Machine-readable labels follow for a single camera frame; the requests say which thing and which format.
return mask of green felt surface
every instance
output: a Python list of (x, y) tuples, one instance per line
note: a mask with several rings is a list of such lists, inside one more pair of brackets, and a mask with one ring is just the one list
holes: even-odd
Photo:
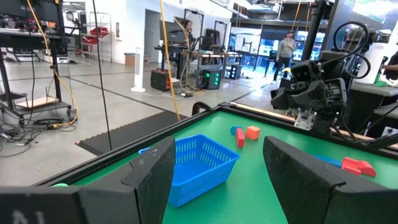
[[(232, 126), (257, 126), (257, 141), (245, 140), (243, 149), (236, 146), (229, 129)], [(342, 161), (345, 156), (368, 161), (377, 171), (376, 178), (363, 177), (386, 187), (398, 189), (398, 161), (330, 142), (297, 134), (229, 113), (217, 112), (174, 134), (176, 139), (204, 134), (241, 154), (226, 183), (188, 202), (180, 208), (167, 206), (164, 223), (287, 223), (268, 178), (262, 146), (265, 136), (274, 136), (310, 154)], [(131, 155), (75, 185), (88, 185), (128, 163)]]

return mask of screen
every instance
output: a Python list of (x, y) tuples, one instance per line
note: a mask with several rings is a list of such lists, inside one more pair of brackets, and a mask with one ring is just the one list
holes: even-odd
[(390, 11), (388, 0), (356, 0), (353, 12), (366, 16), (374, 21), (384, 23)]

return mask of man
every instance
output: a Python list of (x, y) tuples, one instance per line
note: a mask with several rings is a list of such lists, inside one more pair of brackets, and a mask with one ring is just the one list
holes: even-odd
[[(296, 43), (293, 40), (293, 32), (287, 31), (286, 38), (279, 42), (278, 52), (276, 54), (277, 67), (274, 74), (274, 81), (272, 81), (271, 84), (276, 83), (276, 78), (278, 77), (279, 70), (282, 68), (282, 65), (285, 65), (285, 68), (289, 67), (290, 58), (295, 49)], [(287, 78), (287, 72), (284, 73), (284, 78)]]

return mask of blue basket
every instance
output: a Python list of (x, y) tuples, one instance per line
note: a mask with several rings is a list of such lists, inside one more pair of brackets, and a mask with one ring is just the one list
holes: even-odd
[[(225, 182), (240, 155), (198, 134), (175, 142), (169, 204), (179, 207)], [(141, 149), (139, 154), (148, 150)]]

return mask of orange block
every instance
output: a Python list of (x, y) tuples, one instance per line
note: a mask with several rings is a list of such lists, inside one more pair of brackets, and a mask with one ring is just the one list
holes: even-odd
[(246, 137), (250, 140), (257, 140), (260, 137), (260, 130), (256, 126), (246, 128)]

